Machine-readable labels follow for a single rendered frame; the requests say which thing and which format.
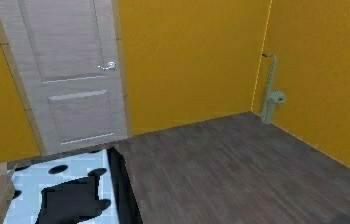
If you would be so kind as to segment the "pale green saxophone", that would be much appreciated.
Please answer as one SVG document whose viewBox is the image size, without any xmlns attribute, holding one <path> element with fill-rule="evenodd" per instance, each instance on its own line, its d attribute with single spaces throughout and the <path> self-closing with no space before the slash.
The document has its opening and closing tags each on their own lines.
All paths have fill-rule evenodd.
<svg viewBox="0 0 350 224">
<path fill-rule="evenodd" d="M 277 57 L 272 55 L 263 54 L 263 57 L 265 58 L 271 58 L 273 60 L 271 70 L 268 76 L 266 91 L 265 91 L 265 98 L 261 110 L 261 120 L 265 124 L 270 124 L 273 120 L 273 115 L 275 112 L 275 109 L 278 105 L 284 104 L 286 101 L 286 95 L 284 92 L 280 90 L 274 90 L 274 80 L 276 77 L 276 68 L 278 66 L 278 59 Z"/>
</svg>

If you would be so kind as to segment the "pale grey panelled room door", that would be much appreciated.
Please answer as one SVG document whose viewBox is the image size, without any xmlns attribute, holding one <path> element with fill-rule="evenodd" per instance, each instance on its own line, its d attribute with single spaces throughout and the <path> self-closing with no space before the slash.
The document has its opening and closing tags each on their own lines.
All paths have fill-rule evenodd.
<svg viewBox="0 0 350 224">
<path fill-rule="evenodd" d="M 0 0 L 0 19 L 47 154 L 127 137 L 111 0 Z"/>
</svg>

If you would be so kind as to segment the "bed with black-spotted white cover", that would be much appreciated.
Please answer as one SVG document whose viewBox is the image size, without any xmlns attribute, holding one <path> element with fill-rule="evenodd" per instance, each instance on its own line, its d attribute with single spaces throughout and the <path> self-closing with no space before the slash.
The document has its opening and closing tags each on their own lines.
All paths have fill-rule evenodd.
<svg viewBox="0 0 350 224">
<path fill-rule="evenodd" d="M 79 224 L 143 224 L 125 159 L 114 148 L 18 166 L 12 177 L 15 195 L 4 224 L 35 224 L 44 188 L 87 176 L 99 177 L 99 198 L 110 199 L 111 205 Z"/>
</svg>

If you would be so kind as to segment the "black cloth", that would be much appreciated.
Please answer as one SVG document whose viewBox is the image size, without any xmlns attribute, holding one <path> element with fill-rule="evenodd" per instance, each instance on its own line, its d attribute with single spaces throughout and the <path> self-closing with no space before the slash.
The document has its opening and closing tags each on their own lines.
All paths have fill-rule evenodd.
<svg viewBox="0 0 350 224">
<path fill-rule="evenodd" d="M 35 224 L 79 224 L 100 216 L 111 205 L 98 195 L 99 177 L 87 176 L 41 191 L 41 209 Z"/>
</svg>

